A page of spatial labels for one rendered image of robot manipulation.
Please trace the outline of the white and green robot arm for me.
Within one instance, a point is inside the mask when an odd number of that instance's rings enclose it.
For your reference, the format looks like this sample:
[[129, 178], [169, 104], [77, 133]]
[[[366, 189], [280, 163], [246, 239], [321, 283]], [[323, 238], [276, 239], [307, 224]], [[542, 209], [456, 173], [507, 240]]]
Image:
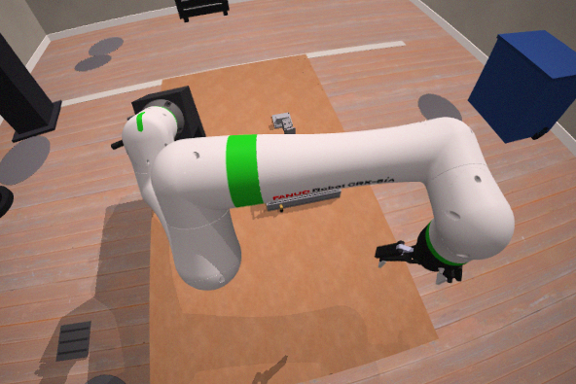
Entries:
[[416, 246], [423, 262], [440, 274], [499, 254], [514, 233], [513, 211], [477, 138], [457, 119], [343, 133], [174, 142], [183, 127], [176, 104], [155, 100], [127, 118], [123, 140], [111, 148], [125, 146], [179, 276], [198, 290], [222, 288], [239, 270], [241, 248], [230, 209], [317, 192], [423, 183], [434, 219]]

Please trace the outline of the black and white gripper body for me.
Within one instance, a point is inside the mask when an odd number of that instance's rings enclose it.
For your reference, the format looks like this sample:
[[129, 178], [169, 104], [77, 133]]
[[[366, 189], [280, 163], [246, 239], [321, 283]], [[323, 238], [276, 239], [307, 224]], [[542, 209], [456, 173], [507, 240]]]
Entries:
[[428, 265], [426, 265], [426, 264], [422, 261], [421, 257], [419, 256], [419, 254], [418, 254], [418, 252], [417, 252], [417, 246], [416, 246], [416, 244], [413, 245], [413, 246], [411, 246], [411, 248], [414, 248], [414, 251], [413, 251], [413, 252], [409, 252], [409, 254], [410, 254], [410, 256], [411, 256], [414, 260], [417, 259], [418, 262], [419, 262], [424, 268], [426, 268], [427, 270], [438, 272], [438, 271], [430, 268]]

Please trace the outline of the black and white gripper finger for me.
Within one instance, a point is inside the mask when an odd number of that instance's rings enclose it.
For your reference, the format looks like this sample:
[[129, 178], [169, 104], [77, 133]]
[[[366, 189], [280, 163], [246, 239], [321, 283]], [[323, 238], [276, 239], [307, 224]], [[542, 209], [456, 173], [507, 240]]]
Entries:
[[437, 273], [436, 284], [440, 285], [444, 282], [452, 283], [452, 278], [455, 278], [455, 280], [458, 282], [461, 281], [462, 266], [451, 272], [444, 272], [443, 274]]
[[382, 268], [386, 262], [408, 262], [419, 264], [418, 260], [412, 260], [412, 257], [409, 255], [409, 252], [413, 251], [414, 248], [405, 246], [405, 242], [400, 240], [397, 243], [378, 246], [375, 258], [379, 259], [379, 268]]

